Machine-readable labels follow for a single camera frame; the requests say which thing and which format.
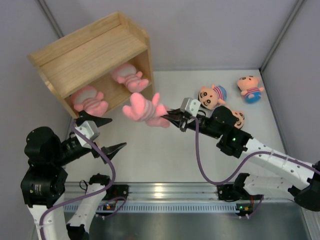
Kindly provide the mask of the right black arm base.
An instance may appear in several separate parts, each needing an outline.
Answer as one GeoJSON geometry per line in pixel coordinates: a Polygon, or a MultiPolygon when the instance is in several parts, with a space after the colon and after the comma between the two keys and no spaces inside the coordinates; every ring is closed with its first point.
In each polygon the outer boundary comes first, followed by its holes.
{"type": "Polygon", "coordinates": [[[250,195],[241,187],[231,183],[217,185],[218,199],[225,202],[236,202],[239,200],[250,200],[250,195]]]}

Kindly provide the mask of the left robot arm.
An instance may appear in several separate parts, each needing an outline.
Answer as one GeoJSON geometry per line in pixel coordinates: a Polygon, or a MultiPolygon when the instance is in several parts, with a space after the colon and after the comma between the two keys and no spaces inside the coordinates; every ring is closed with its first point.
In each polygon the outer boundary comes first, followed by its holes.
{"type": "Polygon", "coordinates": [[[94,140],[99,127],[112,122],[81,111],[74,120],[69,138],[60,138],[47,126],[31,131],[26,138],[24,153],[29,168],[20,188],[40,240],[87,240],[97,210],[106,207],[113,214],[127,200],[127,193],[113,192],[116,178],[111,160],[126,143],[99,148],[94,140]],[[65,165],[92,153],[110,166],[112,176],[95,174],[86,185],[85,195],[65,201],[65,165]]]}

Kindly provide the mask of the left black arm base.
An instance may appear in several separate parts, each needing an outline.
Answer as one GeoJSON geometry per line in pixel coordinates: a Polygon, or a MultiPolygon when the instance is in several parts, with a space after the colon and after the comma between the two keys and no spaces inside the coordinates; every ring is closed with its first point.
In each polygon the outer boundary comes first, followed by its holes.
{"type": "Polygon", "coordinates": [[[106,190],[106,195],[103,200],[111,200],[116,197],[123,197],[127,199],[129,194],[128,184],[113,184],[109,189],[106,190]]]}

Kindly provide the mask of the pink striped plush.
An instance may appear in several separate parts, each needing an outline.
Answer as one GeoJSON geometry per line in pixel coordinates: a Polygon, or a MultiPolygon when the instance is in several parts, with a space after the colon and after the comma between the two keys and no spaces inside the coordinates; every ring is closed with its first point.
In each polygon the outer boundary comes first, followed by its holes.
{"type": "Polygon", "coordinates": [[[140,93],[149,84],[149,80],[143,78],[143,73],[130,63],[116,67],[110,74],[114,81],[123,84],[131,93],[140,93]]]}
{"type": "Polygon", "coordinates": [[[85,111],[91,116],[101,117],[109,107],[104,100],[104,93],[90,85],[81,88],[70,97],[73,108],[77,112],[85,111]]]}
{"type": "Polygon", "coordinates": [[[152,100],[148,100],[135,92],[129,98],[130,105],[123,106],[122,112],[134,122],[145,122],[150,127],[169,128],[170,122],[163,118],[168,114],[169,108],[160,102],[160,97],[160,94],[156,93],[152,100]]]}

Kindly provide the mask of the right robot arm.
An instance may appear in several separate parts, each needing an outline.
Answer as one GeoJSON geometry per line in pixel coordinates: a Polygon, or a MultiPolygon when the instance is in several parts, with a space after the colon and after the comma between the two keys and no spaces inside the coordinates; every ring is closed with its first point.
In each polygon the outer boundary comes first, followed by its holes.
{"type": "Polygon", "coordinates": [[[241,173],[237,167],[233,192],[240,199],[251,196],[284,198],[313,212],[320,210],[320,164],[304,162],[276,151],[251,134],[235,127],[236,117],[225,106],[217,107],[211,117],[192,116],[186,110],[170,110],[164,119],[180,128],[195,131],[196,159],[200,159],[199,135],[218,139],[216,146],[227,156],[242,158],[241,166],[250,161],[272,173],[262,177],[256,173],[241,173]]]}

